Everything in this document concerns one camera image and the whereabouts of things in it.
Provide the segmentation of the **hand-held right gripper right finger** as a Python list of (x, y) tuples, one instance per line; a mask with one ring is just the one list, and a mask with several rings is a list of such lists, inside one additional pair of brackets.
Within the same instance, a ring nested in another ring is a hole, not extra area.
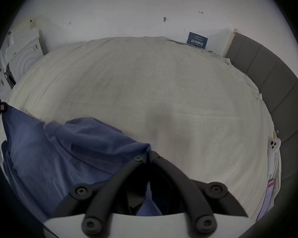
[(203, 183), (189, 179), (174, 164), (150, 152), (150, 183), (153, 177), (162, 176), (179, 197), (196, 234), (212, 234), (217, 228), (215, 213), (224, 216), (248, 217), (238, 200), (220, 182)]

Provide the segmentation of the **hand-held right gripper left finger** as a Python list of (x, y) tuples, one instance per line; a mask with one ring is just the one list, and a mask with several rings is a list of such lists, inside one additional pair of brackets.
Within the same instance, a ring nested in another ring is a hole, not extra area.
[(145, 157), (137, 156), (109, 180), (74, 185), (52, 218), (84, 214), (80, 228), (86, 235), (105, 235), (113, 213), (135, 216), (146, 198)]

